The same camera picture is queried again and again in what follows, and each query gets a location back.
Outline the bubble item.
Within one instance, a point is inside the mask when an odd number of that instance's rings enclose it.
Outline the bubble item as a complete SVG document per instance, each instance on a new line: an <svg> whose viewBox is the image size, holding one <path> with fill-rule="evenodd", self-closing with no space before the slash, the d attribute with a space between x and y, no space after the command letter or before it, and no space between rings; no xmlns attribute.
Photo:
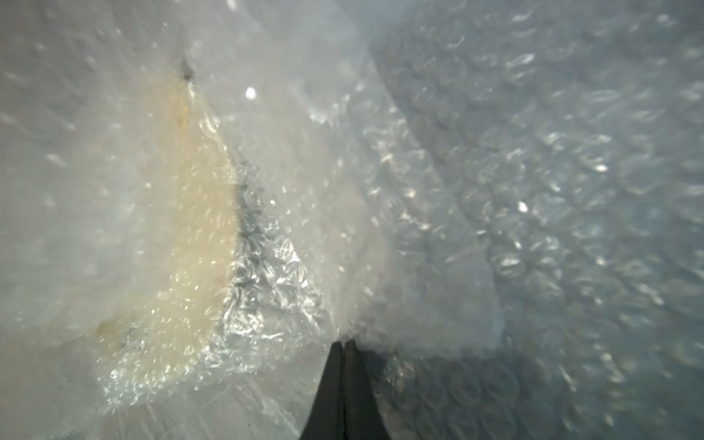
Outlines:
<svg viewBox="0 0 704 440"><path fill-rule="evenodd" d="M371 58L406 2L1 5L1 436L295 438L329 345L459 359L502 308L475 229ZM120 397L96 332L167 279L152 115L193 83L238 173L216 336Z"/></svg>

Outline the cream dinner plate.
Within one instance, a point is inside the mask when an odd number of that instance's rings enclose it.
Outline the cream dinner plate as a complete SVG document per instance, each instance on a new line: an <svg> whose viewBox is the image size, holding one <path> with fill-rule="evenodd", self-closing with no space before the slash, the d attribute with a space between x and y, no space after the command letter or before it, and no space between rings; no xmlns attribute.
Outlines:
<svg viewBox="0 0 704 440"><path fill-rule="evenodd" d="M173 195L167 279L143 305L104 321L99 342L106 388L125 397L190 373L216 336L240 226L238 173L209 105L187 80L159 86L152 115Z"/></svg>

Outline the bubble wrap of yellow plate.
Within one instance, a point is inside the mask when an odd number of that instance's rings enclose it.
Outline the bubble wrap of yellow plate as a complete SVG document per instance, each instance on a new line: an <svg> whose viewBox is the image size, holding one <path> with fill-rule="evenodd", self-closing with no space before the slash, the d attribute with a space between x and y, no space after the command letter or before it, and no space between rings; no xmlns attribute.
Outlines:
<svg viewBox="0 0 704 440"><path fill-rule="evenodd" d="M504 309L372 361L390 435L702 438L702 3L421 1L375 59Z"/></svg>

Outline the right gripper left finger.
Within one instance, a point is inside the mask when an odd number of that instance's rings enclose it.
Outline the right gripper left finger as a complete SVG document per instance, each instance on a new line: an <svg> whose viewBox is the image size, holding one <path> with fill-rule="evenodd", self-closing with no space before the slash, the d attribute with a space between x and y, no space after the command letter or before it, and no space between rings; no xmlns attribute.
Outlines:
<svg viewBox="0 0 704 440"><path fill-rule="evenodd" d="M300 440L345 439L344 349L335 342L328 353L313 406Z"/></svg>

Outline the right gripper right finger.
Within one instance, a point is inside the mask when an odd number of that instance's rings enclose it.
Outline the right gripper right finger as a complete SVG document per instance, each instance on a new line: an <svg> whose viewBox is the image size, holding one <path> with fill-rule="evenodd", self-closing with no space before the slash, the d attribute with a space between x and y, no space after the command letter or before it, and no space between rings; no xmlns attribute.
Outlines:
<svg viewBox="0 0 704 440"><path fill-rule="evenodd" d="M343 351L344 438L389 440L371 388L364 353L350 340Z"/></svg>

